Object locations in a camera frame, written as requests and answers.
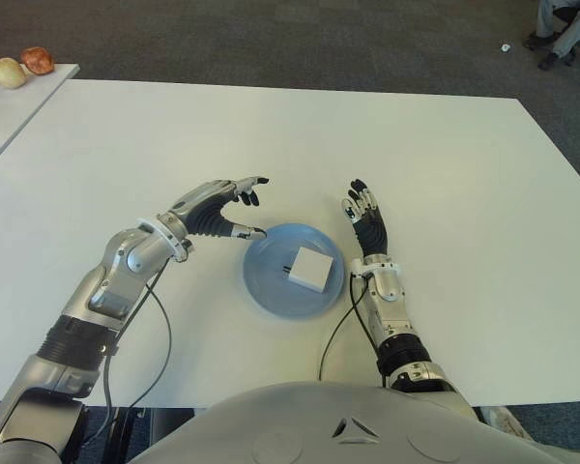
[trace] gray carpet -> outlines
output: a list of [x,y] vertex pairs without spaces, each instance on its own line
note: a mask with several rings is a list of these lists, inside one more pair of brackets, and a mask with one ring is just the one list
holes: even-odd
[[[580,59],[537,69],[545,52],[521,46],[536,14],[536,0],[0,0],[0,57],[39,44],[79,78],[517,98],[580,174]],[[580,403],[513,412],[580,449]]]

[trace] black shoe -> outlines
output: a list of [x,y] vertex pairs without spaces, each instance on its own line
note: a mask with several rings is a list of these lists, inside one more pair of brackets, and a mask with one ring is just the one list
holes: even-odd
[[554,41],[556,41],[556,34],[552,34],[549,37],[538,37],[534,32],[529,35],[529,38],[524,42],[524,46],[529,48],[539,48],[541,46],[550,45]]
[[559,55],[556,53],[549,53],[541,62],[537,65],[538,68],[544,71],[550,71],[554,68],[554,64],[559,59]]

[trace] black cable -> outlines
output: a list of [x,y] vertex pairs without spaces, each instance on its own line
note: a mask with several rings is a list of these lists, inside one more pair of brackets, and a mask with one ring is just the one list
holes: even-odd
[[[365,279],[363,282],[363,290],[361,291],[361,294],[359,295],[359,299],[354,301],[354,293],[352,293],[352,306],[350,309],[348,309],[346,311],[346,313],[343,315],[343,317],[339,320],[339,322],[337,323],[337,325],[335,326],[335,329],[333,329],[333,333],[331,333],[331,336],[329,337],[329,341],[327,342],[327,346],[325,346],[325,351],[322,352],[322,357],[320,358],[320,367],[318,368],[318,380],[322,380],[322,369],[324,367],[324,363],[325,363],[325,358],[327,357],[327,352],[329,351],[329,348],[331,347],[331,343],[333,343],[333,339],[335,338],[335,335],[337,334],[337,331],[339,330],[339,328],[341,327],[341,325],[344,323],[344,321],[346,320],[346,318],[350,315],[350,313],[353,311],[353,309],[356,308],[356,306],[361,302],[361,300],[363,299],[363,295],[365,295],[365,292],[367,291],[368,285],[367,285],[367,281],[369,280],[369,278]],[[350,288],[351,288],[351,292],[352,292],[352,281],[353,281],[353,277],[350,275]]]
[[363,332],[365,333],[365,336],[369,340],[369,344],[371,345],[372,349],[374,350],[374,354],[376,355],[376,358],[378,358],[378,347],[376,346],[376,343],[374,342],[371,335],[369,334],[369,330],[365,326],[365,322],[361,318],[361,315],[359,314],[359,310],[357,309],[357,305],[359,304],[359,302],[355,302],[355,292],[353,291],[353,288],[352,288],[352,276],[350,276],[350,301],[352,302],[352,309],[355,311],[355,315],[357,316],[357,319],[359,319],[359,322],[361,323],[361,327],[363,329]]
[[[167,266],[168,262],[169,262],[169,259],[166,259],[165,262],[163,263],[163,266],[161,266],[161,269],[159,269],[159,272],[157,273],[157,275],[155,275],[155,278],[153,279],[150,286],[148,284],[146,285],[146,289],[147,289],[146,293],[144,294],[142,299],[139,301],[139,303],[137,304],[135,309],[131,312],[129,318],[127,319],[125,324],[123,324],[123,327],[121,328],[121,330],[116,334],[116,338],[114,338],[114,348],[116,347],[116,345],[118,345],[118,341],[123,337],[123,335],[125,334],[125,331],[129,327],[129,325],[131,324],[131,322],[133,321],[133,319],[135,318],[135,316],[137,315],[139,310],[142,308],[142,306],[144,306],[144,304],[148,300],[148,297],[150,297],[154,293],[153,289],[155,288],[155,285],[157,285],[157,282],[159,281],[161,275],[163,274],[163,271],[165,271],[165,267]],[[156,295],[154,298],[160,304],[159,299],[157,298]],[[165,309],[162,306],[161,306],[161,310],[162,310],[163,314],[165,315],[166,322],[167,322],[167,315],[165,314]],[[108,349],[107,355],[105,356],[105,363],[103,365],[103,380],[102,381],[103,381],[103,395],[105,396],[105,418],[103,419],[103,423],[101,424],[101,427],[99,427],[99,429],[96,432],[92,433],[91,435],[89,435],[88,437],[86,437],[84,439],[84,441],[82,442],[82,447],[86,447],[90,443],[92,443],[93,441],[97,440],[97,438],[99,438],[99,436],[105,431],[105,429],[116,421],[116,418],[112,421],[110,421],[110,419],[109,419],[112,415],[112,400],[111,400],[111,393],[109,391],[109,364],[110,364],[111,357],[114,356],[114,352],[115,352],[115,349],[113,349],[113,348]],[[165,365],[163,366],[163,369],[165,369],[166,365],[167,365],[167,360],[165,362]],[[135,402],[139,401],[142,397],[143,396],[140,396],[139,398],[137,398],[135,400]]]
[[159,309],[161,310],[161,313],[163,314],[163,318],[165,319],[165,325],[167,326],[167,354],[165,355],[165,361],[163,362],[163,367],[161,368],[161,371],[159,372],[159,374],[157,375],[157,377],[155,378],[155,380],[153,381],[153,383],[151,384],[151,386],[144,393],[140,394],[137,397],[137,399],[135,399],[135,401],[133,401],[133,403],[127,408],[127,411],[125,411],[125,421],[123,422],[123,427],[122,427],[122,429],[120,431],[119,443],[121,443],[123,441],[123,437],[125,435],[125,427],[127,426],[127,417],[129,416],[130,410],[144,396],[146,396],[150,392],[150,390],[152,390],[155,387],[155,385],[158,383],[158,381],[160,380],[161,376],[163,375],[163,372],[165,372],[165,369],[167,368],[167,364],[170,361],[170,355],[172,354],[172,327],[170,326],[170,319],[167,316],[167,311],[163,307],[163,304],[161,303],[161,300],[159,299],[159,297],[157,296],[157,294],[153,291],[153,289],[151,287],[149,287],[148,285],[146,285],[146,288],[150,290],[151,295],[153,296],[153,298],[155,299],[155,301],[159,305]]

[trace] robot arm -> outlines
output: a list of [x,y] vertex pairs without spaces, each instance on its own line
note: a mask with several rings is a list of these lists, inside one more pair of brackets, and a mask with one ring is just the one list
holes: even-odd
[[378,370],[389,386],[402,392],[454,392],[443,369],[432,362],[406,312],[406,293],[397,278],[398,267],[387,254],[387,228],[378,203],[357,179],[342,200],[363,258],[352,261],[352,275],[369,278],[365,305],[368,327],[378,352]]
[[65,453],[81,442],[73,431],[83,433],[78,427],[82,405],[74,398],[88,396],[94,387],[103,357],[116,350],[116,335],[148,280],[168,259],[187,260],[188,235],[266,237],[262,229],[221,215],[230,200],[257,206],[253,188],[266,183],[263,177],[206,183],[166,213],[141,219],[137,228],[112,237],[100,264],[81,280],[42,347],[28,358],[0,402],[0,448],[35,442],[68,460]]

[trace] white box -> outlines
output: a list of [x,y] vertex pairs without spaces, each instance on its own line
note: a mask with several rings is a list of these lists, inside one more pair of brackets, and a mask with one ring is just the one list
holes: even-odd
[[331,256],[300,247],[288,280],[322,293],[331,272]]

